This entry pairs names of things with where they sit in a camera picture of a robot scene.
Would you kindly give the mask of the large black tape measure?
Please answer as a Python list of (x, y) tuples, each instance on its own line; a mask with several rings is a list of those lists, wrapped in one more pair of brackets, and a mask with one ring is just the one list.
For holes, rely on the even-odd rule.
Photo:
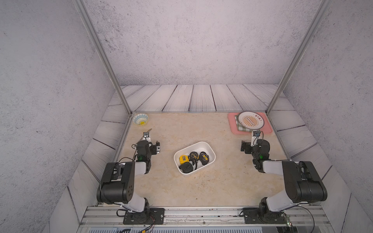
[(183, 174), (188, 174), (195, 171), (195, 165), (191, 162), (185, 162), (179, 166), (179, 169)]

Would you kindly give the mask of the black yellow tape measure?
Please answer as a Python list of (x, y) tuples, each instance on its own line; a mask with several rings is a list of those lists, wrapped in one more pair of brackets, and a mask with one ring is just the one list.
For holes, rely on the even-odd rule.
[(200, 154), (199, 154), (199, 160), (201, 161), (202, 165), (205, 166), (209, 163), (210, 159), (209, 159), (209, 155), (207, 155), (204, 151), (202, 151)]

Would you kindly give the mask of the white plastic storage box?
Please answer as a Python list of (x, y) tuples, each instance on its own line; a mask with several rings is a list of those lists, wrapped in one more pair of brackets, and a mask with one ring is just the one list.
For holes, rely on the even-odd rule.
[(212, 165), (216, 154), (204, 141), (197, 142), (174, 154), (174, 162), (182, 175), (191, 175)]

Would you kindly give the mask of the round black tape measure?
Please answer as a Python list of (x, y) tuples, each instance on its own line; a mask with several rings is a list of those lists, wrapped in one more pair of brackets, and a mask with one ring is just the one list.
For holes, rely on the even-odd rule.
[(198, 162), (199, 160), (199, 154), (195, 151), (191, 152), (189, 154), (189, 160), (192, 161), (192, 162)]

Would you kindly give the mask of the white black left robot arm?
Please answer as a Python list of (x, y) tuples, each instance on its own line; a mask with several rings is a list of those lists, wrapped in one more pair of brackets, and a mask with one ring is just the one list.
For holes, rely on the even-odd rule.
[(120, 205), (131, 213), (149, 211), (149, 202), (135, 192), (135, 177), (148, 174), (151, 158), (160, 153), (160, 143), (141, 140), (136, 144), (135, 157), (127, 162), (106, 164), (96, 198), (100, 203)]

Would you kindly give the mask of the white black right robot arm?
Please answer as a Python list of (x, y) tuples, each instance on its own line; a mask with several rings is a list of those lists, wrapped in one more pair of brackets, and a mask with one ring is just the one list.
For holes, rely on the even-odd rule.
[(264, 222), (277, 221), (281, 214), (299, 203), (324, 202), (327, 189), (310, 161), (271, 160), (270, 144), (263, 139), (241, 142), (241, 151), (253, 157), (257, 171), (283, 177), (285, 189), (261, 200), (256, 212)]

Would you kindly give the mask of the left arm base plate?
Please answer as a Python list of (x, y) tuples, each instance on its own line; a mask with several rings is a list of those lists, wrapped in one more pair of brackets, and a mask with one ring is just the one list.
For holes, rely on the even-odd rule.
[(141, 213), (125, 212), (123, 224), (124, 225), (146, 225), (155, 224), (162, 225), (164, 223), (165, 209), (164, 208), (150, 208)]

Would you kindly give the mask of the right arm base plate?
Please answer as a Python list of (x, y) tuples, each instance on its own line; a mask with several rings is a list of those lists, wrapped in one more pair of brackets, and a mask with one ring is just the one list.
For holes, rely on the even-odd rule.
[(259, 208), (243, 208), (245, 224), (287, 224), (286, 215), (282, 212), (261, 211)]

